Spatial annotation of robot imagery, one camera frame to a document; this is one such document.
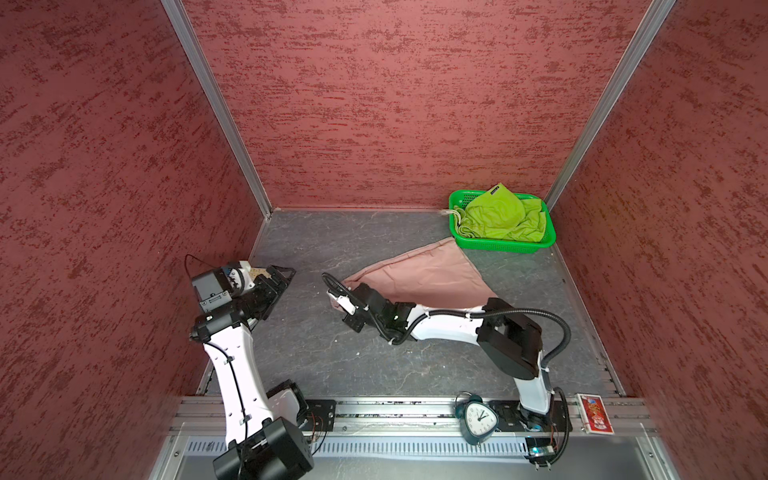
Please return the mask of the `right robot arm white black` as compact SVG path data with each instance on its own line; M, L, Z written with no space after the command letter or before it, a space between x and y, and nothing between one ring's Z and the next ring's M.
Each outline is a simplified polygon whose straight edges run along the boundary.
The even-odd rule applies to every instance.
M362 283L354 290L330 293L345 312L343 322L356 332L371 326L390 345L446 340L478 346L515 382L519 411L530 421L550 413L553 393L543 365L542 329L529 315L499 298L469 309L440 309L392 302Z

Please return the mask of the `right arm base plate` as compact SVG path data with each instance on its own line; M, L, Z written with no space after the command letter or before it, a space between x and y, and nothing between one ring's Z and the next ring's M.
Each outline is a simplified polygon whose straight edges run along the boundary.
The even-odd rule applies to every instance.
M560 400L552 399L546 414L524 414L518 400L489 400L488 405L499 418L498 429L502 432L525 432L531 434L571 432L573 427L567 406Z

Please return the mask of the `pink shorts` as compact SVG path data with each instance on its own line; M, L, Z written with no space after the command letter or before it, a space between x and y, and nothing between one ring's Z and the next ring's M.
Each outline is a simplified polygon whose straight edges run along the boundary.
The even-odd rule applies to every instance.
M343 281L351 289L362 283L393 303L431 308L468 309L496 296L453 238L382 260Z

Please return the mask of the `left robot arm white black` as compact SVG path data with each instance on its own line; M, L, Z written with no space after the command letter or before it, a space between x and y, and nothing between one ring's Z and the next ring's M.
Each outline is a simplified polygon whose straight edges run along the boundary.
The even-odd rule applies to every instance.
M309 405L291 380L264 387L252 335L295 274L237 261L191 279L201 314L190 338L213 365L225 409L227 449L213 462L219 479L299 479L314 467L301 430Z

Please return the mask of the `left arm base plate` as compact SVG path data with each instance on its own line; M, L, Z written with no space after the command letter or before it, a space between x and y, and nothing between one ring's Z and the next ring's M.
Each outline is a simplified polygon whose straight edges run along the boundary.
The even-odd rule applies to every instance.
M331 432L338 402L333 399L307 399L308 410L299 428L304 432Z

